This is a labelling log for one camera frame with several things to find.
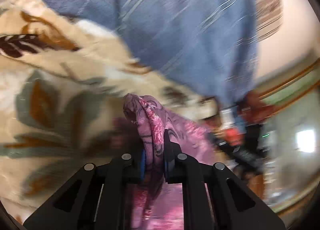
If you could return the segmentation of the beige floral fleece blanket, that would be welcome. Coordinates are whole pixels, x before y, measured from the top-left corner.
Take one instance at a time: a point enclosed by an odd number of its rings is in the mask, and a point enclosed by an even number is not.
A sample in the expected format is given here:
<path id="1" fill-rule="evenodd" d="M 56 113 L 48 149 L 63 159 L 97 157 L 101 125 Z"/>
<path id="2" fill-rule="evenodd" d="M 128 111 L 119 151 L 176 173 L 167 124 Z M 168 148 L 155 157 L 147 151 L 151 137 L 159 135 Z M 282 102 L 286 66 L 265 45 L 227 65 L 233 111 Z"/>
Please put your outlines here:
<path id="1" fill-rule="evenodd" d="M 13 217 L 24 221 L 85 163 L 121 151 L 129 93 L 193 121 L 217 112 L 143 66 L 114 32 L 42 0 L 1 0 L 1 201 Z"/>

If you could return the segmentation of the brown striped curtain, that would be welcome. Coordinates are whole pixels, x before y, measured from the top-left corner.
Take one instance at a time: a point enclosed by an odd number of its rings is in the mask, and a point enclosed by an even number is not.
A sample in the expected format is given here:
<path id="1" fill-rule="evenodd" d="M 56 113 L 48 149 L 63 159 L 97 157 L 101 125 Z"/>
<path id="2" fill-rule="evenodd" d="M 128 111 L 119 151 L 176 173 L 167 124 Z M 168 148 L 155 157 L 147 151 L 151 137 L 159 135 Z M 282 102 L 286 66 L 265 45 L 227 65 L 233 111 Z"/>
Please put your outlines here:
<path id="1" fill-rule="evenodd" d="M 263 41 L 275 34 L 283 23 L 281 0 L 256 0 L 258 40 Z"/>

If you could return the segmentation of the blue plaid bedsheet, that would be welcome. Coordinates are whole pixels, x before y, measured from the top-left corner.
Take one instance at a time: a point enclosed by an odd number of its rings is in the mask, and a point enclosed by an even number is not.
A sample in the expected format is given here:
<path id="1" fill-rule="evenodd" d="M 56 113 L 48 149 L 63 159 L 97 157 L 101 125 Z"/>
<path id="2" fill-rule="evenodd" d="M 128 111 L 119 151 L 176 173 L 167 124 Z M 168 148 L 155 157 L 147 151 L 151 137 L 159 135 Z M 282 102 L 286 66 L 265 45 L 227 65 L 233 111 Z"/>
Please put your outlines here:
<path id="1" fill-rule="evenodd" d="M 116 32 L 144 65 L 224 107 L 252 90 L 255 0 L 43 0 Z"/>

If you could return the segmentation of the purple floral garment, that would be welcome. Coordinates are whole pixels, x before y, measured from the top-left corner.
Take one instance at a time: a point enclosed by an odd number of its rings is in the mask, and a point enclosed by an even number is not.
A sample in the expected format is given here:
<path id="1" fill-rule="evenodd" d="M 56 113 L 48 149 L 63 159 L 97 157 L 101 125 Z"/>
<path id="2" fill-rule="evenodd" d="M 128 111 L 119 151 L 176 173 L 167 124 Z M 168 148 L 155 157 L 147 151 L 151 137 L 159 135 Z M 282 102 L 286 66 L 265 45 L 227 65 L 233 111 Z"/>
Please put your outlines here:
<path id="1" fill-rule="evenodd" d="M 124 152 L 127 144 L 145 151 L 144 180 L 129 188 L 130 229 L 183 229 L 182 186 L 164 182 L 164 132 L 184 153 L 212 165 L 217 158 L 207 139 L 208 128 L 168 110 L 150 95 L 127 94 L 123 112 L 125 117 L 114 121 L 111 147 Z"/>

